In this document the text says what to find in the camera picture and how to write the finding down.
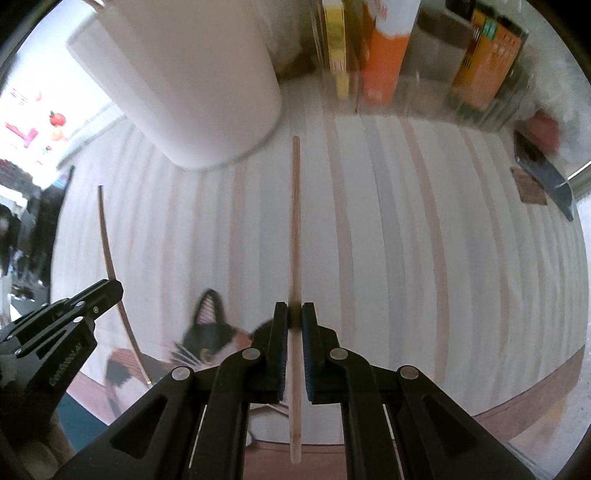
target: white table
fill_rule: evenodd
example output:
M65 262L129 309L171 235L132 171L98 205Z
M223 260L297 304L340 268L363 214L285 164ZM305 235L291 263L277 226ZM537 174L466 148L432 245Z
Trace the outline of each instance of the white table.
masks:
M525 412L518 417L541 414L536 398L571 388L588 310L582 230L578 216L568 222L550 200L520 202L509 133L335 117L316 77L287 83L283 95L275 135L221 170L175 167L127 120L79 152L60 216L52 300L106 276L100 183L144 353L168 358L207 287L222 295L229 323L254 329L287 300L290 145L299 135L303 300L315 303L343 346L382 367L416 365L469 413L488 412L485 420L512 399ZM99 346L82 373L96 388L75 393L109 420L98 397L106 360L128 348L114 309L95 335ZM342 441L337 407L306 407L303 422L304 443ZM501 420L499 436L514 424ZM253 427L262 439L287 441L282 417L257 417Z

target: cat eye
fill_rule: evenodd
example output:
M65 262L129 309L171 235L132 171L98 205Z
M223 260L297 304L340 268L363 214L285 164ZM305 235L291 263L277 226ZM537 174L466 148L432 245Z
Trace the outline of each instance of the cat eye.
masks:
M209 348L202 348L201 353L199 354L199 359L204 364L211 364L213 361L213 354Z

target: wooden chopstick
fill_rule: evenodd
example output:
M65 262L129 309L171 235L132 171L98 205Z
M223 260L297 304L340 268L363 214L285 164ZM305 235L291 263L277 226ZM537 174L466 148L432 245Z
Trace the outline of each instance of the wooden chopstick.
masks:
M287 359L289 365L290 457L301 461L301 383L303 347L301 341L301 251L300 251L300 137L293 138L291 156L291 238L288 308Z
M107 236L107 222L105 220L105 203L103 201L103 186L99 185L98 187L98 201L99 201L99 223L100 223L100 240L103 245L103 254L105 256L105 266L107 269L107 278L109 280L117 280L115 277L115 266L113 265L113 257L111 256L111 248L109 247L109 237ZM117 304L117 310L119 311L119 316L121 317L121 322L123 323L123 327L125 328L125 332L127 333L127 338L131 344L131 351L134 353L135 360L138 363L139 371L141 372L142 376L144 377L145 382L148 386L152 385L152 379L148 375L144 367L144 363L142 362L141 352L139 350L139 345L137 340L135 339L135 335L133 330L131 329L131 324L129 323L129 318L127 316L127 312L125 311L125 307L123 305L123 300L121 300Z

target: small brown card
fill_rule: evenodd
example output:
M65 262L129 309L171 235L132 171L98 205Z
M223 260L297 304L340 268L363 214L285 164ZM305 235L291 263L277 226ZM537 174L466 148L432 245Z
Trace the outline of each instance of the small brown card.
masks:
M519 198L523 203L548 205L544 189L535 178L521 168L512 167L511 173L517 185Z

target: metal screw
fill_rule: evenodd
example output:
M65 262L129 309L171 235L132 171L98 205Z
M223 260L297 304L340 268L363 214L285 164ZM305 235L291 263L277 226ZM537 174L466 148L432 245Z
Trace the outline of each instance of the metal screw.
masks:
M191 371L187 367L178 367L173 370L173 378L175 380L186 380L191 375Z
M261 356L261 352L256 348L247 348L242 352L242 357L246 360L256 360Z
M418 370L412 365L404 365L404 367L400 369L400 376L407 380L414 380L415 378L418 378Z
M330 351L330 357L335 360L344 360L349 355L349 352L344 348L333 348Z

